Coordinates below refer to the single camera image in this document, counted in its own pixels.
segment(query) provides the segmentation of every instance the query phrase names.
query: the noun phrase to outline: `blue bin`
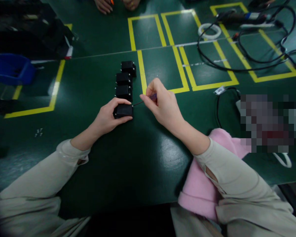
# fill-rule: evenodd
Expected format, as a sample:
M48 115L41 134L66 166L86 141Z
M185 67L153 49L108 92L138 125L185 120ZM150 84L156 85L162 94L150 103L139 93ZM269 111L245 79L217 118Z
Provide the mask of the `blue bin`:
M16 54L0 54L0 82L6 85L31 84L35 67L31 60Z

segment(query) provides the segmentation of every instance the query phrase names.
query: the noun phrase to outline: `black box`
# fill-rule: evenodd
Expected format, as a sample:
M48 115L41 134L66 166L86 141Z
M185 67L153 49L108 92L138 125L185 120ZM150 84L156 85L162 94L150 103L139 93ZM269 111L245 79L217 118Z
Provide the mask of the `black box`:
M117 98L133 101L133 92L131 86L123 85L115 87L115 96Z
M113 112L114 118L119 119L125 116L134 117L134 108L132 105L119 104Z
M116 84L118 86L128 85L133 87L133 78L127 72L117 73L116 74Z
M137 77L136 65L133 61L122 62L121 71L129 73L132 77Z

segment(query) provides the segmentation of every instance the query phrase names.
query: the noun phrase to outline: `left hand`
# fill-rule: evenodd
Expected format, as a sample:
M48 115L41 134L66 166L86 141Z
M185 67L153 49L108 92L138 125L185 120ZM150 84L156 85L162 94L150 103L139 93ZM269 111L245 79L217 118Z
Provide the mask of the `left hand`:
M140 0L122 0L122 2L128 10L134 11L138 7Z
M131 116L118 119L114 118L113 111L119 104L130 105L132 103L125 99L113 98L109 103L102 106L94 122L88 128L94 132L95 136L100 137L106 133L109 133L114 128L116 128L116 126L133 119Z

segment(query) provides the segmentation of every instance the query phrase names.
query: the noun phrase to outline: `person's hand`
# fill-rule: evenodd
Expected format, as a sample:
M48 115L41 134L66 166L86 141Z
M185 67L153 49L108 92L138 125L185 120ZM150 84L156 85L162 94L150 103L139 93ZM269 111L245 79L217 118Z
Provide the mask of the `person's hand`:
M95 120L86 130L71 139L71 145L82 151L88 150L102 135L109 133L116 128L116 126L132 120L133 118L131 116L114 119L113 111L119 104L130 105L131 102L125 99L113 98L100 109Z
M110 0L94 0L96 7L99 9L100 12L103 14L107 14L113 11Z
M112 131L116 126L132 120L131 116L115 119L113 111L119 104L132 104L128 100L113 98L109 103L102 106L94 122L90 125L89 129L93 130L97 137Z
M157 93L157 101L149 96ZM174 133L185 124L177 100L173 92L167 91L159 78L155 78L148 86L146 95L140 95L145 105L155 115L156 119L170 132Z
M140 0L122 0L122 2L128 10L134 11L138 7Z

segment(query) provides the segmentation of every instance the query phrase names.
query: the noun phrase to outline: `label tag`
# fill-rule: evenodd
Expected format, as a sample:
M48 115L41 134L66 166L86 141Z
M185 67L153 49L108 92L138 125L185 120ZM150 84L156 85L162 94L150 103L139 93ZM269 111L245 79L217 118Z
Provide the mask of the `label tag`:
M216 94L216 95L220 95L220 94L222 94L225 90L226 90L225 87L224 87L224 86L221 86L221 87L219 87L217 90L214 91L214 94Z

